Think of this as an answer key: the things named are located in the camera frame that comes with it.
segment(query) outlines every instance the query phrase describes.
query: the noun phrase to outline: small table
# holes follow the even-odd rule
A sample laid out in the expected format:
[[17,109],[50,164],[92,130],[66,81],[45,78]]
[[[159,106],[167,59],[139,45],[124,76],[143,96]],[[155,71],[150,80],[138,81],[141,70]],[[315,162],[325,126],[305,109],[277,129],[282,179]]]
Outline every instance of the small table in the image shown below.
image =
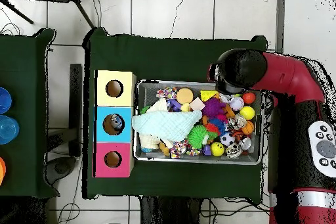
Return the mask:
[[251,41],[231,39],[154,39],[133,35],[108,36],[103,28],[91,30],[85,48],[83,116],[83,196],[97,194],[188,196],[200,198],[248,197],[261,201],[261,168],[256,166],[135,161],[129,178],[94,178],[93,118],[95,70],[132,72],[137,80],[160,79],[206,82],[210,63],[233,48],[265,51],[263,36]]

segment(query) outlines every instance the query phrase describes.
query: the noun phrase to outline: green table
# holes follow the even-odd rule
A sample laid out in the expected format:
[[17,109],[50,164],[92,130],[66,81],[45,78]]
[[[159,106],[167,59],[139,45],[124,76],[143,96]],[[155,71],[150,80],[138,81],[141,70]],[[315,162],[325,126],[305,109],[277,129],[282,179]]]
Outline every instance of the green table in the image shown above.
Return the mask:
[[216,62],[225,51],[233,48],[265,51],[267,40],[263,36],[251,41],[231,39],[192,40],[154,39],[133,35],[108,36],[103,28],[91,30],[83,43],[85,48],[85,84],[83,148],[84,196],[146,195],[189,196],[221,198],[249,197],[261,200],[261,167],[218,164],[188,164],[175,162],[135,161],[130,178],[92,177],[94,71],[131,71],[140,79],[206,82],[210,63]]
[[7,167],[0,196],[58,195],[43,176],[47,149],[45,60],[54,35],[51,29],[40,30],[33,37],[0,35],[0,87],[12,96],[5,115],[20,126],[15,140],[0,145]]

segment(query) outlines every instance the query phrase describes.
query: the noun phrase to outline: red ball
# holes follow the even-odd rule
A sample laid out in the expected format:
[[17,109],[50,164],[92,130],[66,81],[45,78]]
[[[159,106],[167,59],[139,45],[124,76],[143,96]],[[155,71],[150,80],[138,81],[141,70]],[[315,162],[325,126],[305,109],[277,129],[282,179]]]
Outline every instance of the red ball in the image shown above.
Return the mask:
[[251,92],[244,93],[241,98],[245,104],[251,104],[253,101],[255,101],[255,94]]

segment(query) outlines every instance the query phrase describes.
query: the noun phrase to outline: blue cup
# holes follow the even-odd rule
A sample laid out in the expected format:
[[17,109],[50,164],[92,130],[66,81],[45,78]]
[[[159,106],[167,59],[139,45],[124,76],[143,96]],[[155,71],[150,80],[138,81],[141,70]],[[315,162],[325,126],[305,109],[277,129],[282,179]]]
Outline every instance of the blue cup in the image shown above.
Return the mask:
[[11,104],[11,94],[6,89],[0,88],[0,114],[7,112]]
[[0,145],[11,142],[16,136],[20,128],[18,122],[13,118],[0,115]]

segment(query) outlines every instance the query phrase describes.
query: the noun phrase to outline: yellow ball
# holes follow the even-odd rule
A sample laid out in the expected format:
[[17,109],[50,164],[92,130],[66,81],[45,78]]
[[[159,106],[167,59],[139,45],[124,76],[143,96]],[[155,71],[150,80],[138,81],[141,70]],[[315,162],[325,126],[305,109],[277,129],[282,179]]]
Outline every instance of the yellow ball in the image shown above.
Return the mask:
[[211,152],[214,156],[221,156],[224,154],[225,147],[222,143],[214,142],[211,145]]
[[241,110],[240,110],[240,114],[247,120],[249,121],[250,119],[252,119],[255,116],[255,110],[250,107],[250,106],[244,106]]

